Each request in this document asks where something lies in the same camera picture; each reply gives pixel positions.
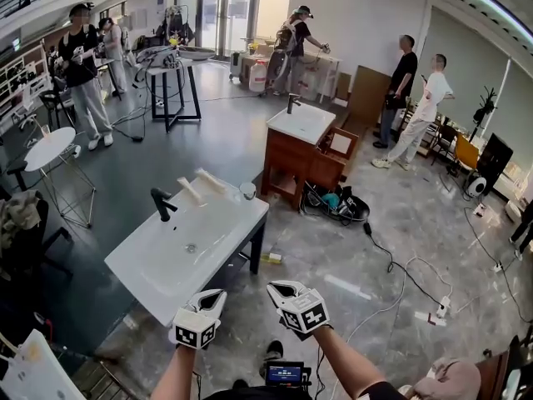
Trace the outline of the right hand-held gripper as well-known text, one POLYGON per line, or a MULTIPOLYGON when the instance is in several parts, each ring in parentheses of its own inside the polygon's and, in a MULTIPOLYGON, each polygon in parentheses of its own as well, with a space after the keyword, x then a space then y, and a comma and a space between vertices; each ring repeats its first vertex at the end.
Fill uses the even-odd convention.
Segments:
POLYGON ((325 300, 316 289, 307 289, 297 281, 276 280, 267 284, 266 291, 278 308, 282 323, 301 341, 316 329, 330 325, 325 300), (298 295, 287 299, 287 294, 298 295))

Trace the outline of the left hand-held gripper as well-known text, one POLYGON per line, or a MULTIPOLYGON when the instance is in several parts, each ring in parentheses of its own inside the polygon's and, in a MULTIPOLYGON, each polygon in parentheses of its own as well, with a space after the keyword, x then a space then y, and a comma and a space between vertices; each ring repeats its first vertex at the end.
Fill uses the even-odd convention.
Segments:
POLYGON ((180 307, 172 320, 168 340, 177 346, 205 349, 215 338, 221 325, 221 315, 227 293, 223 289, 208 289, 196 293, 180 307))

